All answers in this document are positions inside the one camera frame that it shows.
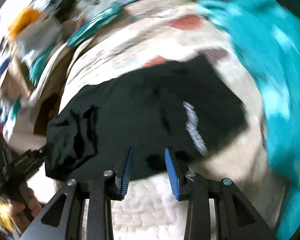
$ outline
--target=bed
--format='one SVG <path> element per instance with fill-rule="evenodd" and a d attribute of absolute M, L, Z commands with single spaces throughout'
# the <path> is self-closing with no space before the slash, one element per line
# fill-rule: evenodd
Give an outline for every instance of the bed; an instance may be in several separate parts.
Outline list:
<path fill-rule="evenodd" d="M 191 168 L 209 179 L 231 178 L 274 228 L 286 181 L 267 166 L 260 128 L 261 96 L 235 56 L 229 35 L 196 15 L 192 0 L 139 0 L 125 6 L 120 20 L 101 29 L 75 51 L 59 112 L 85 85 L 100 84 L 168 60 L 186 61 L 198 54 L 207 57 L 223 82 L 244 102 L 249 126 L 223 150 Z M 38 187 L 33 182 L 29 186 Z M 213 202 L 210 204 L 213 218 Z M 175 200 L 167 174 L 132 181 L 125 200 L 112 202 L 114 239 L 183 239 L 186 213 L 187 203 Z M 214 219 L 211 228 L 214 235 Z"/>

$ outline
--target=white logo on black fabric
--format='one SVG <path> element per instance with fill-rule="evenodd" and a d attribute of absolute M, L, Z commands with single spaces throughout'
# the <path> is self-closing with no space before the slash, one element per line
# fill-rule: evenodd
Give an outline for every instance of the white logo on black fabric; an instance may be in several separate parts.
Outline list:
<path fill-rule="evenodd" d="M 206 145 L 204 141 L 202 140 L 200 134 L 197 131 L 198 126 L 198 117 L 196 112 L 194 111 L 194 106 L 190 103 L 183 101 L 183 106 L 186 109 L 186 113 L 188 116 L 188 122 L 186 123 L 186 129 L 189 132 L 195 147 L 198 149 L 198 151 L 203 155 L 207 152 Z"/>

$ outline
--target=orange object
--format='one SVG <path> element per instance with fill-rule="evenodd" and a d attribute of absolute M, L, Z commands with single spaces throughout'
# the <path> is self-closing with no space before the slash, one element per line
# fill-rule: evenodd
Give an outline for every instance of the orange object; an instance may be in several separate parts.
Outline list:
<path fill-rule="evenodd" d="M 14 39 L 24 28 L 34 23 L 43 13 L 31 8 L 24 8 L 8 27 L 9 37 Z"/>

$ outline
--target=blue rubber tip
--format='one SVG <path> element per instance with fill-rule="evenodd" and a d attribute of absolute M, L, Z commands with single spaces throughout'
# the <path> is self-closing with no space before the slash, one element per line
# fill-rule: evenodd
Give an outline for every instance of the blue rubber tip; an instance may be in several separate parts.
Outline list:
<path fill-rule="evenodd" d="M 131 174 L 131 169 L 132 169 L 132 155 L 133 155 L 133 150 L 130 148 L 128 158 L 126 165 L 124 167 L 124 171 L 121 177 L 121 190 L 120 190 L 120 195 L 122 198 L 127 194 L 128 192 L 128 186 L 130 182 L 130 174 Z"/>
<path fill-rule="evenodd" d="M 169 176 L 169 180 L 170 180 L 172 194 L 176 197 L 177 200 L 179 200 L 179 198 L 180 198 L 179 179 L 177 177 L 176 170 L 174 169 L 168 148 L 166 148 L 166 150 L 165 150 L 164 158 L 166 161 L 167 172 L 168 172 L 168 176 Z"/>

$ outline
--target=triangular cutout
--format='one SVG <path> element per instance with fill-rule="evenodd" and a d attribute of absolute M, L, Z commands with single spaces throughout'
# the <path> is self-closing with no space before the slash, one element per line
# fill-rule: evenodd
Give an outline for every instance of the triangular cutout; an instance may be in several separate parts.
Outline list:
<path fill-rule="evenodd" d="M 63 207 L 65 206 L 67 195 L 62 194 L 58 200 L 51 206 L 51 208 L 44 214 L 41 222 L 57 228 L 60 225 Z"/>
<path fill-rule="evenodd" d="M 246 225 L 254 224 L 255 220 L 236 195 L 232 195 L 232 200 L 234 203 L 235 215 L 237 217 L 238 226 L 243 227 Z"/>

